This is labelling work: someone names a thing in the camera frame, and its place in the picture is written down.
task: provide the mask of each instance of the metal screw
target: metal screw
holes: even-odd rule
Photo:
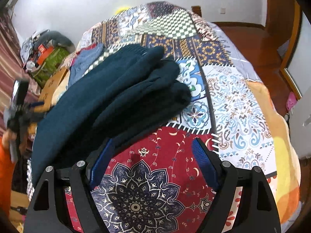
[[[254,166],[254,170],[255,170],[256,172],[261,172],[261,168],[260,168],[259,166]]]
[[[224,167],[230,167],[230,166],[231,166],[231,164],[230,164],[229,161],[223,161],[223,162],[222,162],[222,165],[223,165]]]
[[[53,166],[48,166],[46,169],[45,169],[47,172],[50,172],[53,170]]]
[[[83,160],[80,160],[78,163],[77,163],[77,166],[78,167],[82,167],[85,165],[85,162]]]

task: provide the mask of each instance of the orange shirt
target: orange shirt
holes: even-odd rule
[[[15,163],[11,162],[10,152],[2,147],[0,137],[0,208],[9,217],[11,205],[11,186]]]

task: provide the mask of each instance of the wooden floor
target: wooden floor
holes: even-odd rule
[[[290,93],[287,82],[279,70],[281,58],[273,39],[264,30],[250,27],[221,27],[244,57],[252,63],[255,71],[270,92],[276,111],[284,116]]]

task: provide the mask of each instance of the bed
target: bed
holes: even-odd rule
[[[197,230],[215,192],[207,186],[192,155],[191,142],[196,137],[236,167],[260,166],[280,221],[283,225],[288,222],[299,204],[301,173],[287,124],[275,111],[252,65],[217,25],[171,3],[143,4],[86,31],[61,67],[69,68],[79,51],[100,43],[105,49],[85,74],[125,45],[163,46],[165,57],[174,57],[180,67],[177,79],[188,85],[192,96],[180,114],[110,161],[92,197],[111,233]],[[66,91],[68,78],[64,81],[54,99]],[[31,198],[30,161],[28,182]],[[137,190],[134,202],[127,197],[133,189]],[[241,191],[236,189],[224,232],[234,224]],[[148,202],[145,192],[152,197]],[[70,188],[65,193],[73,227],[83,232]],[[121,213],[123,206],[129,216]],[[155,211],[151,219],[138,217],[150,209]]]

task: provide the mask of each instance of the pink shoe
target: pink shoe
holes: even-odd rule
[[[288,96],[287,102],[286,102],[286,109],[289,112],[290,109],[295,106],[295,104],[297,103],[295,94],[293,92],[290,92],[290,95]]]

